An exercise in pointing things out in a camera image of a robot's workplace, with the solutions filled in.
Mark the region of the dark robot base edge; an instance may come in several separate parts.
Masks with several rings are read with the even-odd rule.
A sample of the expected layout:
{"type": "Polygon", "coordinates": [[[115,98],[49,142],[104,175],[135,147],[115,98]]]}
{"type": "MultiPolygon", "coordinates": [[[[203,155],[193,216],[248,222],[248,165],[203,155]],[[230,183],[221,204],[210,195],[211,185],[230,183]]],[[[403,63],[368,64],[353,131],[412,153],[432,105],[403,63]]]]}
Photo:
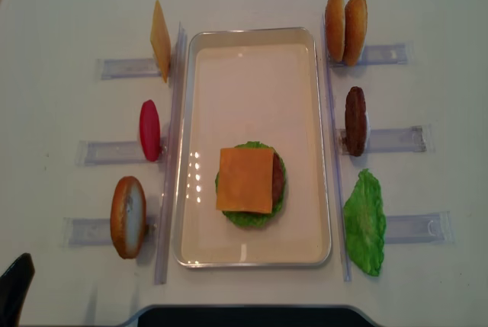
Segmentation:
{"type": "Polygon", "coordinates": [[[173,306],[143,313],[138,326],[371,326],[346,308],[298,306],[173,306]]]}

